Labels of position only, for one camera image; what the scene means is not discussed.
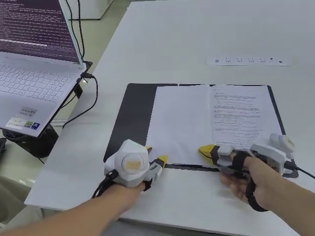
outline laptop sticker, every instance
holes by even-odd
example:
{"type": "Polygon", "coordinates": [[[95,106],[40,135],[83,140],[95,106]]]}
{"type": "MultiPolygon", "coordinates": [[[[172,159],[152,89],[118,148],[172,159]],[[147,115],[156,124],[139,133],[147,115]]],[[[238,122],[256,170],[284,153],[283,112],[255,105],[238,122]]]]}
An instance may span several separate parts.
{"type": "Polygon", "coordinates": [[[12,129],[23,129],[24,125],[26,124],[26,121],[17,118],[17,117],[12,117],[9,122],[6,124],[6,127],[12,128],[12,129]]]}
{"type": "Polygon", "coordinates": [[[34,129],[34,130],[37,130],[39,128],[40,124],[39,123],[34,123],[32,126],[31,126],[31,129],[34,129]]]}
{"type": "Polygon", "coordinates": [[[22,107],[19,115],[25,116],[25,117],[32,117],[36,114],[37,110],[36,109],[32,109],[29,107],[22,107]]]}
{"type": "Polygon", "coordinates": [[[26,122],[26,124],[24,125],[24,127],[26,128],[31,128],[31,126],[34,124],[34,122],[28,121],[26,122]]]}

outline power strip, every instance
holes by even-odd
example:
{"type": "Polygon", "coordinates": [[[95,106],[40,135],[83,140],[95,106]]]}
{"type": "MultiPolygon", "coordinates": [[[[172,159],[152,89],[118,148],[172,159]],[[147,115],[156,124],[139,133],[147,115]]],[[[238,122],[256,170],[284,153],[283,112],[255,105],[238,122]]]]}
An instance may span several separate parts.
{"type": "Polygon", "coordinates": [[[290,66],[291,62],[288,59],[276,57],[207,57],[207,65],[219,66],[290,66]]]}

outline laptop keyboard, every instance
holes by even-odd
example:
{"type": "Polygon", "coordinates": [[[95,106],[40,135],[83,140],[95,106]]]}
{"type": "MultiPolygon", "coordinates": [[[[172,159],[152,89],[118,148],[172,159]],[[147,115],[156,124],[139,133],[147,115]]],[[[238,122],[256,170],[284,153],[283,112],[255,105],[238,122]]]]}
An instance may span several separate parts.
{"type": "Polygon", "coordinates": [[[71,76],[0,65],[0,91],[56,102],[68,87],[71,76]]]}

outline black folder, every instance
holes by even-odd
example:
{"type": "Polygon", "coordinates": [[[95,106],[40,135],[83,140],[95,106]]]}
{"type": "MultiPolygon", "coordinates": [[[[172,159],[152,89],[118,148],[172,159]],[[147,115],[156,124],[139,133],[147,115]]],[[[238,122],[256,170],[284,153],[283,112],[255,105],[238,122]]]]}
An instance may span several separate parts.
{"type": "MultiPolygon", "coordinates": [[[[129,84],[125,91],[125,95],[118,112],[118,116],[110,137],[107,150],[104,156],[104,162],[115,152],[118,151],[121,144],[131,139],[141,145],[145,145],[147,141],[148,130],[150,126],[151,114],[156,95],[157,87],[162,86],[178,86],[178,84],[129,84]]],[[[181,84],[180,86],[193,86],[191,84],[181,84]]],[[[280,113],[270,86],[268,86],[272,104],[274,106],[278,122],[285,134],[284,126],[281,121],[280,113]]],[[[189,169],[201,171],[217,171],[217,169],[203,168],[194,165],[167,165],[168,168],[189,169]]]]}

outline laptop screen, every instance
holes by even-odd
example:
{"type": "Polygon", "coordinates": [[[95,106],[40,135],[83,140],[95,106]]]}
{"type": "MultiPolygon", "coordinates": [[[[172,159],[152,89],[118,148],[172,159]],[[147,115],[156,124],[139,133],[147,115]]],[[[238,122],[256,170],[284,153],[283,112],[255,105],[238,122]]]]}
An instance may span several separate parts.
{"type": "Polygon", "coordinates": [[[0,0],[0,52],[79,62],[59,0],[0,0]]]}

